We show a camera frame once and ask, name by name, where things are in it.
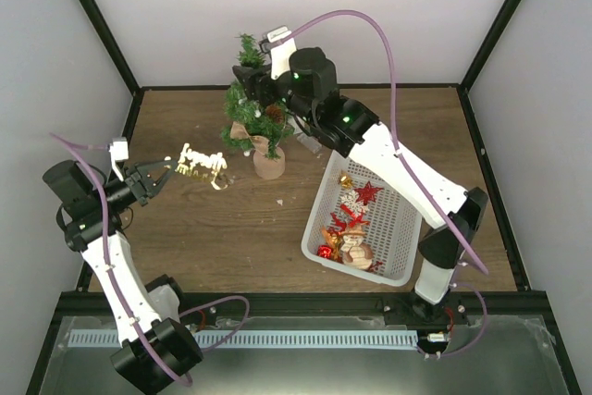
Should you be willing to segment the brown pinecone ornament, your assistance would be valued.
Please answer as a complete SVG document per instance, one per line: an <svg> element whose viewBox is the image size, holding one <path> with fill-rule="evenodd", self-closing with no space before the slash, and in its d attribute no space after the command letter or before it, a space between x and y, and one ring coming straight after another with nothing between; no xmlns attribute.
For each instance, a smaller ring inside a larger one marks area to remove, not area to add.
<svg viewBox="0 0 592 395"><path fill-rule="evenodd" d="M278 105L269 105L265 109L265 115L274 123L282 124L285 121L285 113Z"/></svg>

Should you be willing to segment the small green christmas tree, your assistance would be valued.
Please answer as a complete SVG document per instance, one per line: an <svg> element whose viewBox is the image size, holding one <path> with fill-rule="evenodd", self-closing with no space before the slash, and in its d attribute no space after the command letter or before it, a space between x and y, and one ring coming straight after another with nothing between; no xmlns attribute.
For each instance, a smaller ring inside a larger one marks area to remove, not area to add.
<svg viewBox="0 0 592 395"><path fill-rule="evenodd" d="M237 64L245 67L267 69L263 52L251 34L239 36L240 51ZM276 103L285 113L282 124L274 124L266 115L265 108L247 98L246 93L234 76L225 93L224 113L229 123L221 130L220 137L228 148L241 152L253 160L255 174L260 179L272 180L280 178L286 168L286 156L281 144L294 133L289 123L287 107L281 101ZM240 122L252 135L261 135L269 139L269 153L261 155L253 149L249 140L236 141L229 137L230 127L234 121Z"/></svg>

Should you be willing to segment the burlap bow ornament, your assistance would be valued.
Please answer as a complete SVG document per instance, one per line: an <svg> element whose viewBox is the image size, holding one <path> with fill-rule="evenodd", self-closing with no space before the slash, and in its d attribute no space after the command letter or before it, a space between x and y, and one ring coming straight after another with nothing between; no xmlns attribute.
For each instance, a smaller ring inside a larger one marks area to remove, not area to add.
<svg viewBox="0 0 592 395"><path fill-rule="evenodd" d="M250 134L240 122L234 121L232 123L229 137L231 140L236 141L249 140L253 149L261 155L267 155L269 153L269 139L265 136Z"/></svg>

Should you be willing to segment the white perforated plastic basket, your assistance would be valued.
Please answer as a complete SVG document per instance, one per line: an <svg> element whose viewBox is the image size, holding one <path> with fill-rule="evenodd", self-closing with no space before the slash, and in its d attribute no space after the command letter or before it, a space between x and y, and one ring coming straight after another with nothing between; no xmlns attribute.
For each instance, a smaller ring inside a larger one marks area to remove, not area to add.
<svg viewBox="0 0 592 395"><path fill-rule="evenodd" d="M332 226L332 212L343 219L347 214L354 214L340 201L340 197L349 191L338 183L342 171L352 177L352 190L363 187L367 181L383 188L376 200L366 205L366 211L361 213L364 220L369 222L364 226L365 242L374 254L373 264L367 271L343 264L339 250L341 234L328 231ZM377 284L402 287L409 281L413 271L421 225L421 215L383 179L351 159L332 153L302 235L301 250L307 259L343 274ZM316 255L318 247L324 244L333 249L332 260Z"/></svg>

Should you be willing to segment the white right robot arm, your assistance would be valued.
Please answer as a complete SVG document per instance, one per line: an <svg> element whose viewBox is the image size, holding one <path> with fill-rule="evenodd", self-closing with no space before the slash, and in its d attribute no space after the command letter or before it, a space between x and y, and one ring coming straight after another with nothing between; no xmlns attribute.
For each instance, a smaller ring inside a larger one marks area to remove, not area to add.
<svg viewBox="0 0 592 395"><path fill-rule="evenodd" d="M419 212L430 229L418 246L423 262L411 311L421 323L436 321L455 270L480 228L487 194L478 187L466 190L396 145L376 113L340 93L335 64L318 47L269 64L240 64L232 72L247 99L283 104L306 135L372 171Z"/></svg>

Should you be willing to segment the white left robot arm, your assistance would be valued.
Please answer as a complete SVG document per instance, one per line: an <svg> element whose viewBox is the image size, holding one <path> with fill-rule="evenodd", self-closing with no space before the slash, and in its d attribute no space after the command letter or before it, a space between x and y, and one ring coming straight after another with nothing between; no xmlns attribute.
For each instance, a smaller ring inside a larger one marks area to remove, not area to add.
<svg viewBox="0 0 592 395"><path fill-rule="evenodd" d="M189 372L203 359L181 322L189 302L174 278L143 284L133 264L121 214L146 205L171 178L171 161L125 167L119 179L89 179L78 161L65 160L43 174L61 205L56 222L67 247L80 253L102 286L116 321L120 348L110 360L116 371L144 394L173 382L192 383Z"/></svg>

